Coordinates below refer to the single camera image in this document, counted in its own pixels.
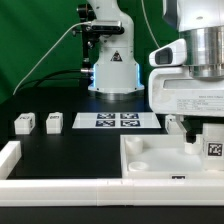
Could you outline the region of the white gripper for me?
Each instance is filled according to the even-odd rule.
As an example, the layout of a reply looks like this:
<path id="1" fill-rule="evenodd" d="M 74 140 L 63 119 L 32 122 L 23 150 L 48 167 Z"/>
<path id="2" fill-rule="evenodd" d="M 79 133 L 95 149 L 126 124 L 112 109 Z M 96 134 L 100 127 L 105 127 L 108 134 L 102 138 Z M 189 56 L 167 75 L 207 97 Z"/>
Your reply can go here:
<path id="1" fill-rule="evenodd" d="M 186 116 L 224 117 L 224 79 L 196 79 L 187 67 L 154 69 L 148 80 L 149 106 L 157 114 L 173 114 L 187 143 L 196 133 Z"/>

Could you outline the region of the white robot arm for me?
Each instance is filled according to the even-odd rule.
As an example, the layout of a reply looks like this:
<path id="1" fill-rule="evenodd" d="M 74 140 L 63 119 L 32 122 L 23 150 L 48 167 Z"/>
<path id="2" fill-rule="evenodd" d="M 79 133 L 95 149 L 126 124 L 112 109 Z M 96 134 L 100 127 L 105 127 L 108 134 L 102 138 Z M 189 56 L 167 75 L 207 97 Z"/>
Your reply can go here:
<path id="1" fill-rule="evenodd" d="M 203 140 L 224 140 L 224 0 L 163 0 L 163 18 L 179 38 L 149 55 L 154 70 L 140 83 L 134 59 L 134 24 L 117 0 L 87 0 L 83 31 L 100 42 L 99 58 L 88 71 L 90 93 L 110 100 L 148 91 L 157 114 L 214 118 L 202 123 Z"/>

